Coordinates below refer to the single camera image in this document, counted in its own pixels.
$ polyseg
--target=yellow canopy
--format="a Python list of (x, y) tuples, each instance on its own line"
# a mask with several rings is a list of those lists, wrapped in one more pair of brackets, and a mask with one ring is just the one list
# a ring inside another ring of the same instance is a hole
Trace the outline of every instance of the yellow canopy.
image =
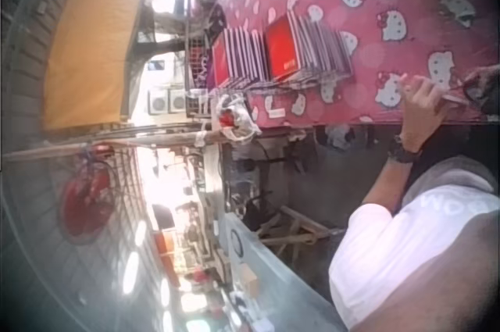
[(67, 0), (45, 74), (46, 130), (120, 121), (141, 0)]

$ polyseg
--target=pink tablecloth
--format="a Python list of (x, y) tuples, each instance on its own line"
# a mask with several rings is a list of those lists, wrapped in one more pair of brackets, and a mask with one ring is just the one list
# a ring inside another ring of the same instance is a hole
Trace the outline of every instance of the pink tablecloth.
[[(461, 94), (474, 66), (498, 62), (498, 14), (492, 0), (220, 0), (230, 27), (262, 29), (285, 13), (308, 14), (342, 31), (355, 78), (286, 95), (250, 95), (261, 127), (321, 123), (391, 123), (401, 119), (395, 81), (431, 77)], [(280, 117), (275, 109), (284, 108)], [(485, 120), (466, 109), (455, 122)]]

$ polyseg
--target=air conditioner unit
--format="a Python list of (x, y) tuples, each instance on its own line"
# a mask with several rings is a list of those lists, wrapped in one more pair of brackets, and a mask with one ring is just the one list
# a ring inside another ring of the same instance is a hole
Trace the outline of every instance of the air conditioner unit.
[(163, 115), (169, 112), (168, 88), (152, 88), (148, 91), (148, 114)]
[(186, 112), (186, 94), (184, 89), (170, 90), (169, 112)]

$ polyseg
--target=white t-shirt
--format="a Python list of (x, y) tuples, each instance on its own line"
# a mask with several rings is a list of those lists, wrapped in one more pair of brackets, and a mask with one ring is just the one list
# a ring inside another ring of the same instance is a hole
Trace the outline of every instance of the white t-shirt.
[(498, 209), (493, 187), (475, 173), (446, 166), (421, 178), (414, 190), (428, 189), (430, 180), (443, 186), (418, 194), (394, 217), (381, 205), (367, 204), (349, 219), (329, 270), (332, 299), (349, 329), (446, 250), (473, 217)]

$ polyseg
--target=hand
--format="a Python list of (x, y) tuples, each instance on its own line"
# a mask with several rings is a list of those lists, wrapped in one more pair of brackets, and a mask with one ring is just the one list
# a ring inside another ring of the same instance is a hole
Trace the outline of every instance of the hand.
[(443, 123), (453, 104), (442, 100), (445, 92), (426, 77), (403, 75), (399, 91), (403, 101), (402, 144), (405, 150), (418, 152)]
[(500, 64), (491, 66), (479, 66), (467, 75), (465, 84), (477, 82), (477, 86), (484, 93), (488, 89), (488, 83), (493, 82), (493, 77), (500, 74)]

